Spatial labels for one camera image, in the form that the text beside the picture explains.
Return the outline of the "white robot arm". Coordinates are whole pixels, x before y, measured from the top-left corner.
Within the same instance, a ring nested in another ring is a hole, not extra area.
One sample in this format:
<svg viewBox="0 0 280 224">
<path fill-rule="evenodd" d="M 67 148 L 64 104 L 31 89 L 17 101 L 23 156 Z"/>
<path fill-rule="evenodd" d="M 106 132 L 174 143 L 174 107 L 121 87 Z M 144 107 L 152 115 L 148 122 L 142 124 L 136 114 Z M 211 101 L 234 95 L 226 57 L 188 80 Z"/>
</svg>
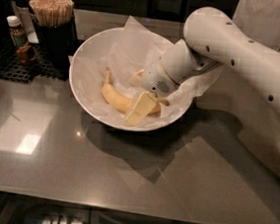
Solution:
<svg viewBox="0 0 280 224">
<path fill-rule="evenodd" d="M 280 115 L 280 53 L 247 37 L 225 13 L 202 7 L 187 17 L 184 37 L 143 69 L 145 92 L 125 120 L 138 124 L 160 98 L 174 93 L 186 79 L 222 64 L 243 76 Z"/>
</svg>

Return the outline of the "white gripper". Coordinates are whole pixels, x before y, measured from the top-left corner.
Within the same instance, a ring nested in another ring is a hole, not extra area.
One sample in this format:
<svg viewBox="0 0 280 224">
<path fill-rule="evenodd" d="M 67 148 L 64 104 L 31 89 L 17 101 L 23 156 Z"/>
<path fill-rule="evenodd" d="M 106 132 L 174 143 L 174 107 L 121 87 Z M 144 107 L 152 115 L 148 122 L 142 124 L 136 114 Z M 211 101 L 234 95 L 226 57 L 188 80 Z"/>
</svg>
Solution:
<svg viewBox="0 0 280 224">
<path fill-rule="evenodd" d="M 124 118 L 129 126 L 136 126 L 156 107 L 156 97 L 153 94 L 166 98 L 179 88 L 179 84 L 170 77 L 161 59 L 133 74 L 129 78 L 129 84 L 133 87 L 142 85 L 145 90 L 150 91 L 140 94 Z"/>
</svg>

